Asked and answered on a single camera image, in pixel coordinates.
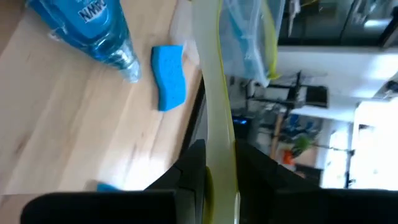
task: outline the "blue dish soap bottle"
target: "blue dish soap bottle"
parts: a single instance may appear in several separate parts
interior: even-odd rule
[[[116,67],[131,83],[141,77],[140,63],[119,0],[27,0],[60,37],[94,59]]]

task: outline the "wooden countertop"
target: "wooden countertop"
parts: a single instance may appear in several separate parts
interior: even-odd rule
[[[161,113],[150,68],[152,46],[170,43],[177,1],[121,2],[142,65],[137,84],[50,40],[31,10],[0,39],[0,195],[82,191],[92,181],[143,189],[178,157],[201,76],[184,58],[187,101]]]

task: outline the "blue sponge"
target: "blue sponge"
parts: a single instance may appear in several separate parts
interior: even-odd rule
[[[159,88],[159,111],[181,105],[187,94],[182,70],[182,46],[153,47],[151,62]]]

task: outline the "blue plastic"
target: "blue plastic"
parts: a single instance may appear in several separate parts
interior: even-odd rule
[[[159,111],[168,111],[184,103],[187,91],[182,70],[182,46],[153,47],[151,62],[159,87]]]
[[[137,82],[141,69],[119,0],[28,0],[53,35]]]

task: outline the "plastic bag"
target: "plastic bag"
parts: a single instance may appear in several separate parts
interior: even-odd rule
[[[223,0],[219,34],[226,75],[263,86],[277,78],[277,35],[266,0]]]

